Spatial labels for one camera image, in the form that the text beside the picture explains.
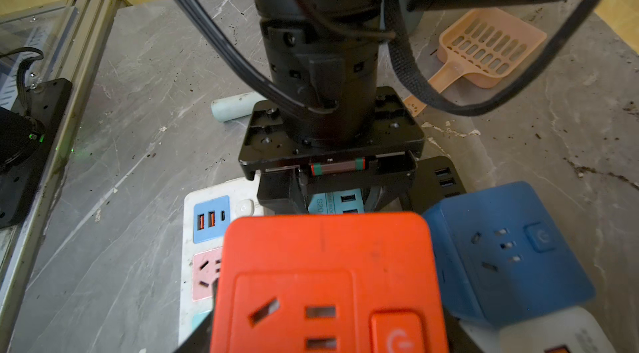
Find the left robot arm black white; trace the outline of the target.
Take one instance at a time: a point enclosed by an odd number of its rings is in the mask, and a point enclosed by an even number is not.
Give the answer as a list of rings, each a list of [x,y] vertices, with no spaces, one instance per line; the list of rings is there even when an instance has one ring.
[[[399,0],[255,0],[270,74],[263,75],[199,0],[174,0],[227,66],[261,95],[239,156],[258,202],[306,214],[316,194],[359,189],[377,212],[414,184],[424,147],[408,107],[377,84],[387,45],[399,82],[430,108],[464,117],[490,113],[526,89],[601,0],[582,0],[542,53],[510,85],[481,103],[444,98],[419,70]],[[559,0],[407,0],[406,10],[451,10]]]

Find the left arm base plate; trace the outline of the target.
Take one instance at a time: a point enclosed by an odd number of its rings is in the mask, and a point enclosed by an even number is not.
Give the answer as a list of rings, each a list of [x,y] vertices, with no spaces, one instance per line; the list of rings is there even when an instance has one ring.
[[[57,79],[40,87],[31,98],[30,115],[1,109],[1,228],[26,220],[73,84]]]

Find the blue cube socket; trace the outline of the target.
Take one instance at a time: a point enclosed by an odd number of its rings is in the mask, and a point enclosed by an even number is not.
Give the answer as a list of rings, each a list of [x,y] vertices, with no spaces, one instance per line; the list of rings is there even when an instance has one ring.
[[[445,198],[423,213],[444,308],[502,328],[578,306],[596,289],[525,182]]]

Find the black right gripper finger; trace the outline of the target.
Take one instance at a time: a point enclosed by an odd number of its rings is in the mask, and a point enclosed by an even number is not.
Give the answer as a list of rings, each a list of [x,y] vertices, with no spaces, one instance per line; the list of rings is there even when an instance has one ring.
[[[209,353],[211,350],[211,335],[213,333],[215,314],[216,314],[216,298],[218,293],[219,281],[212,284],[213,308],[205,317],[203,322],[191,333],[191,335],[178,346],[175,353]]]

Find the red cube socket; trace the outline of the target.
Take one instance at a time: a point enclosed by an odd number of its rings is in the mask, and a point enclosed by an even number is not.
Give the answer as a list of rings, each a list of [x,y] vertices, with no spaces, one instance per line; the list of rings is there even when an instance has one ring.
[[[226,231],[214,352],[446,352],[416,213],[241,218]]]

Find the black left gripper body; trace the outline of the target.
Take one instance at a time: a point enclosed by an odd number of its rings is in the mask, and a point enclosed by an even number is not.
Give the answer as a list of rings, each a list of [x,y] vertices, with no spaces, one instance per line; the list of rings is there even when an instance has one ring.
[[[245,177],[275,213],[309,213],[312,198],[353,190],[366,213],[407,193],[424,134],[388,86],[348,113],[299,121],[269,100],[257,103],[241,145]]]

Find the white charger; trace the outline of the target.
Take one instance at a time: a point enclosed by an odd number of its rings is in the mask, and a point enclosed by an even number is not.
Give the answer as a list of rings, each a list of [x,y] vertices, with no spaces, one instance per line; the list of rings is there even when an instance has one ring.
[[[461,328],[483,352],[614,352],[595,317],[580,306],[500,330],[467,321]]]

